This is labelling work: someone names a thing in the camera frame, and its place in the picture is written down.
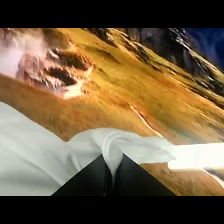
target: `white cloth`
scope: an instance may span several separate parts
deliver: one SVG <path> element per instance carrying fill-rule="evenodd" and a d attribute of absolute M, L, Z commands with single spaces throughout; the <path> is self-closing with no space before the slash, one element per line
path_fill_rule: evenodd
<path fill-rule="evenodd" d="M 65 143 L 0 103 L 0 195 L 51 195 L 101 154 L 112 174 L 123 153 L 138 164 L 168 162 L 174 157 L 165 148 L 172 146 L 161 137 L 110 128 L 85 131 Z"/>

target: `white smoke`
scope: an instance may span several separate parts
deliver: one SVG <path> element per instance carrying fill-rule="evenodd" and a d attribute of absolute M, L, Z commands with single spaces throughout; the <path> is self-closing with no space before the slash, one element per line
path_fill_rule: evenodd
<path fill-rule="evenodd" d="M 46 56 L 47 45 L 40 31 L 18 34 L 8 47 L 0 43 L 0 73 L 15 78 L 20 59 L 26 53 Z"/>

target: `trail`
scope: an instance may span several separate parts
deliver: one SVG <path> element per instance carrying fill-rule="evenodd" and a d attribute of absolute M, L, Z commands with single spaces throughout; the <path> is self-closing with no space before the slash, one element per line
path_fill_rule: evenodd
<path fill-rule="evenodd" d="M 129 105 L 129 107 L 131 108 L 131 110 L 141 119 L 141 121 L 144 123 L 144 125 L 150 129 L 151 131 L 153 131 L 157 136 L 163 137 L 164 136 L 159 133 L 158 131 L 156 131 L 152 126 L 150 126 L 150 124 L 144 119 L 144 117 L 141 115 L 141 113 L 132 105 Z M 206 173 L 208 176 L 212 177 L 223 189 L 224 189 L 224 181 L 222 179 L 220 179 L 219 177 L 209 173 L 208 171 L 204 170 L 204 169 L 200 169 L 201 171 L 203 171 L 204 173 Z"/>

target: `landscape picture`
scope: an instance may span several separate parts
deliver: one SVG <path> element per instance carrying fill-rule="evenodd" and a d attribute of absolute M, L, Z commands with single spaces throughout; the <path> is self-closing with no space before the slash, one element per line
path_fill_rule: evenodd
<path fill-rule="evenodd" d="M 211 29 L 0 28 L 0 101 L 64 141 L 108 127 L 223 142 L 224 28 Z"/>

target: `black object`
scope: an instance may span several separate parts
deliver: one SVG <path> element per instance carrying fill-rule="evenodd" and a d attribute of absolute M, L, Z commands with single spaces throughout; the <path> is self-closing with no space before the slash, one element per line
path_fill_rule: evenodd
<path fill-rule="evenodd" d="M 126 155 L 118 167 L 115 183 L 101 155 L 65 183 L 53 196 L 175 196 L 156 178 Z"/>

